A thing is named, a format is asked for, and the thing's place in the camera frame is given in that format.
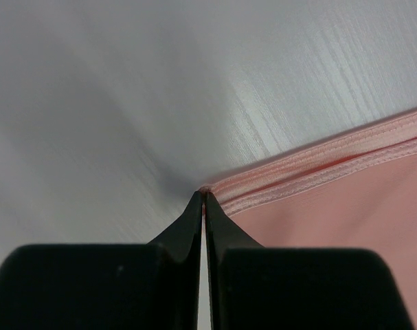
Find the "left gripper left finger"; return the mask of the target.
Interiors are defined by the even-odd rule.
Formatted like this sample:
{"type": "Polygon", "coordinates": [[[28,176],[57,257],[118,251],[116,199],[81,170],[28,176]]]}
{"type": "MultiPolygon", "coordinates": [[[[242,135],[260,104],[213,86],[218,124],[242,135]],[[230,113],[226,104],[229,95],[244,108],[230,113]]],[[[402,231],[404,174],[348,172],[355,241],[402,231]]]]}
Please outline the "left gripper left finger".
{"type": "Polygon", "coordinates": [[[145,244],[34,244],[0,267],[0,329],[195,329],[203,196],[145,244]]]}

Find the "pink cloth napkin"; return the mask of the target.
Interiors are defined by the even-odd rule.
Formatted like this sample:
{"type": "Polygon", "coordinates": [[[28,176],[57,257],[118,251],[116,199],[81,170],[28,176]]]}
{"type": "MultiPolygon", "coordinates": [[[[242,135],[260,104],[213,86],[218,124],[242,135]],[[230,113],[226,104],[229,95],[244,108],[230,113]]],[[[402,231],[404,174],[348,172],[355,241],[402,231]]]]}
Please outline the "pink cloth napkin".
{"type": "Polygon", "coordinates": [[[417,109],[233,175],[205,191],[266,246],[417,242],[417,109]]]}

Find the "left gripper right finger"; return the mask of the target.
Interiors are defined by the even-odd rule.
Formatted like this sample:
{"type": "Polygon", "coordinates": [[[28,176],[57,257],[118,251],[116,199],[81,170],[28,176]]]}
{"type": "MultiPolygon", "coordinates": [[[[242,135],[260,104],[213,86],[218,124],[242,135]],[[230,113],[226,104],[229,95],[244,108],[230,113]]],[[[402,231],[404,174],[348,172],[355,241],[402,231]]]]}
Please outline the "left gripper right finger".
{"type": "Polygon", "coordinates": [[[413,329],[394,277],[373,251],[268,248],[205,194],[213,329],[413,329]]]}

